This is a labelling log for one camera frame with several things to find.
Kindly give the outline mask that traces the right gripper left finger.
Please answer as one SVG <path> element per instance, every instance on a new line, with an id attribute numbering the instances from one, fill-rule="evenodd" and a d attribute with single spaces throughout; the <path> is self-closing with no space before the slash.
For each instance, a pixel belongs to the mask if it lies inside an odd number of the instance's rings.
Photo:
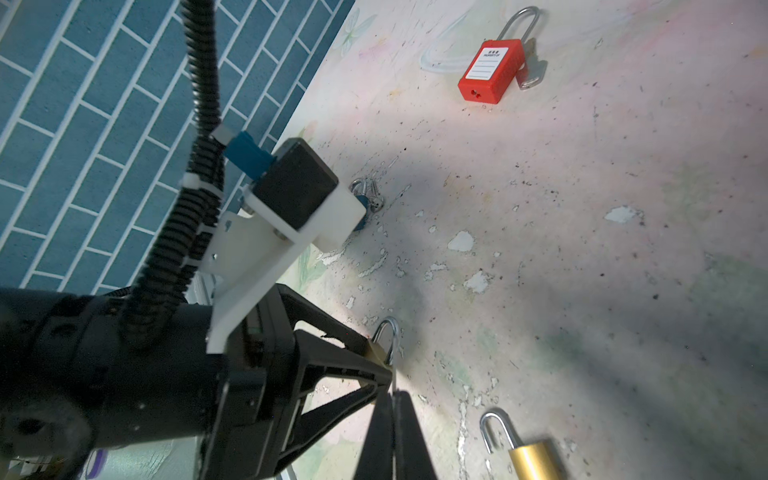
<path id="1" fill-rule="evenodd" d="M 375 402 L 354 480 L 392 480 L 394 472 L 394 414 L 389 393 Z"/>

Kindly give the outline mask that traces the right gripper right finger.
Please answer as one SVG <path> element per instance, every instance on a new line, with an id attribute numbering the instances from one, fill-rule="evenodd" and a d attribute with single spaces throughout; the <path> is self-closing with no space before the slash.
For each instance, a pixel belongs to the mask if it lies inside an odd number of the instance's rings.
<path id="1" fill-rule="evenodd" d="M 436 480 L 434 466 L 408 392 L 394 393 L 394 464 L 397 480 Z"/>

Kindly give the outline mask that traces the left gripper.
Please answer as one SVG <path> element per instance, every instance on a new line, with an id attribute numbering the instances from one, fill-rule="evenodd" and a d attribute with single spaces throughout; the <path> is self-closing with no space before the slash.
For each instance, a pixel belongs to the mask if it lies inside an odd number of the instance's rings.
<path id="1" fill-rule="evenodd" d="M 303 330 L 294 336 L 293 326 L 300 321 L 346 349 Z M 392 372 L 363 356 L 367 345 L 364 335 L 289 286 L 272 287 L 227 340 L 200 477 L 264 479 L 279 474 L 387 391 Z M 325 378 L 351 380 L 358 388 L 304 413 L 306 397 Z"/>

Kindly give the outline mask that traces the large brass padlock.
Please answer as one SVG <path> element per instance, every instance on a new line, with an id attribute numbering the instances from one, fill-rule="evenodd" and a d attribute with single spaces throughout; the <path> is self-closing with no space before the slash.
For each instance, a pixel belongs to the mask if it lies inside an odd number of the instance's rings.
<path id="1" fill-rule="evenodd" d="M 398 321 L 391 316 L 385 317 L 377 325 L 373 336 L 367 339 L 364 358 L 394 372 L 400 336 Z"/>

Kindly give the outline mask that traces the small brass padlock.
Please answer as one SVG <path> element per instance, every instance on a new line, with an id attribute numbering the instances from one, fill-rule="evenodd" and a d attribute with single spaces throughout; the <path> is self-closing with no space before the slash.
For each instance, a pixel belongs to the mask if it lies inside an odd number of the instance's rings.
<path id="1" fill-rule="evenodd" d="M 565 474 L 558 466 L 552 449 L 544 442 L 524 444 L 509 415 L 499 407 L 486 410 L 479 420 L 481 438 L 488 454 L 498 447 L 491 422 L 496 421 L 506 438 L 507 450 L 514 473 L 523 480 L 561 480 Z"/>

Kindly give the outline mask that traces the blue padlock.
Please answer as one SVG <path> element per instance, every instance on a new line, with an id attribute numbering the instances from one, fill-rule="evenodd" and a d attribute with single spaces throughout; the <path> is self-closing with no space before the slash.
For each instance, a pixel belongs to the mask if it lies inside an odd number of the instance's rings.
<path id="1" fill-rule="evenodd" d="M 385 204 L 384 197 L 380 194 L 376 181 L 372 177 L 361 177 L 352 181 L 350 192 L 365 208 L 365 215 L 354 228 L 354 232 L 365 228 L 373 214 L 378 213 Z"/>

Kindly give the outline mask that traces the red padlock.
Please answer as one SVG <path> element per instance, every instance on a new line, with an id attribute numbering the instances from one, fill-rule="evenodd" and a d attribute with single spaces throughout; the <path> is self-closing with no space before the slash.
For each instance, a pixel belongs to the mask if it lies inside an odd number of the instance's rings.
<path id="1" fill-rule="evenodd" d="M 522 37 L 508 38 L 513 24 L 526 16 L 532 20 Z M 525 7 L 509 18 L 495 40 L 482 43 L 457 84 L 464 100 L 498 104 L 513 81 L 520 90 L 543 81 L 548 62 L 539 58 L 536 39 L 531 36 L 540 17 L 538 7 Z"/>

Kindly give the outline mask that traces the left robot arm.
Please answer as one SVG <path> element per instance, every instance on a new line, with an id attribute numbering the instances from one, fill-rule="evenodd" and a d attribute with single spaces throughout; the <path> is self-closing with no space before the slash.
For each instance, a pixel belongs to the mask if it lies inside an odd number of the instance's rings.
<path id="1" fill-rule="evenodd" d="M 157 343 L 131 348 L 123 300 L 1 292 L 1 451 L 60 456 L 74 478 L 91 451 L 197 436 L 198 479 L 278 474 L 385 392 L 369 340 L 277 285 L 206 349 L 212 310 L 184 304 Z"/>

